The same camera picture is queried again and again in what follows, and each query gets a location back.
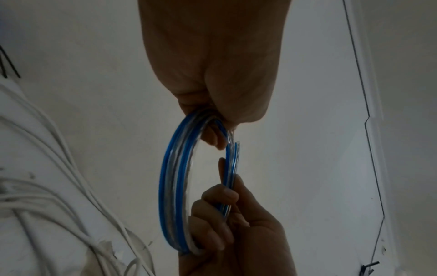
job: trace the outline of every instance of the skin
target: skin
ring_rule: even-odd
[[[138,0],[144,46],[185,114],[212,107],[228,130],[261,119],[291,0]],[[202,139],[223,149],[214,126]]]
[[[219,161],[223,181],[224,159]],[[213,207],[232,205],[227,221]],[[254,198],[237,176],[234,190],[218,184],[193,204],[189,229],[207,250],[179,257],[181,276],[296,276],[282,225]]]

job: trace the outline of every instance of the transparent tube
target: transparent tube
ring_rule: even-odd
[[[219,119],[219,114],[211,109],[201,109],[189,114],[176,129],[164,155],[159,179],[159,217],[161,229],[167,242],[181,253],[201,255],[188,230],[187,187],[193,150],[203,130],[209,123],[215,123],[227,139],[226,162],[223,185],[233,188],[239,159],[239,143],[227,131]],[[227,217],[228,205],[216,208]]]

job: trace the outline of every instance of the loop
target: loop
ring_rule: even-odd
[[[205,127],[214,122],[228,141],[223,185],[233,188],[239,158],[239,143],[227,131],[219,114],[211,109],[190,113],[176,129],[164,155],[159,179],[159,217],[167,242],[181,253],[201,255],[188,230],[188,202],[186,191],[191,157]],[[219,204],[216,208],[227,217],[230,206]]]

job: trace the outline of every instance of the blue coil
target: blue coil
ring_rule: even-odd
[[[194,243],[188,230],[188,202],[186,190],[193,150],[205,127],[215,123],[228,141],[223,185],[233,188],[239,158],[239,143],[220,121],[219,114],[202,109],[189,114],[178,126],[164,155],[159,179],[159,219],[167,242],[181,253],[203,254]],[[227,217],[230,206],[219,204],[216,208]]]

